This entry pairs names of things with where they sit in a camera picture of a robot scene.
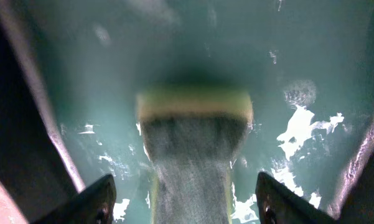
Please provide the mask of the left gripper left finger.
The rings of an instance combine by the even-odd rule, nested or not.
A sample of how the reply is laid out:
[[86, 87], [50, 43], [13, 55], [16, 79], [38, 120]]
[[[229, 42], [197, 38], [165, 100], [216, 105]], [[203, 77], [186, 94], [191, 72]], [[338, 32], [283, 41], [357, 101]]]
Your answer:
[[99, 178], [67, 203], [57, 207], [35, 224], [111, 224], [116, 186], [111, 174]]

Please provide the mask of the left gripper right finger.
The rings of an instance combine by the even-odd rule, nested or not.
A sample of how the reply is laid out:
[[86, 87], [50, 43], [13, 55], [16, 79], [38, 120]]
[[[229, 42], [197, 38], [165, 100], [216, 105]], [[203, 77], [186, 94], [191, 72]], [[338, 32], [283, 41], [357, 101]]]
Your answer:
[[265, 172], [258, 174], [256, 198], [261, 224], [336, 223]]

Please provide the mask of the green yellow sponge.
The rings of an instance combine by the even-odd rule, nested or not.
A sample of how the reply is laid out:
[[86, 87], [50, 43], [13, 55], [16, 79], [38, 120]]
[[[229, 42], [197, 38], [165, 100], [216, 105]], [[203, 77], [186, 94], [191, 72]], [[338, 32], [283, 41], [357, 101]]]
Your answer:
[[154, 169], [153, 223], [230, 223], [231, 163], [253, 122], [247, 91], [160, 86], [136, 97]]

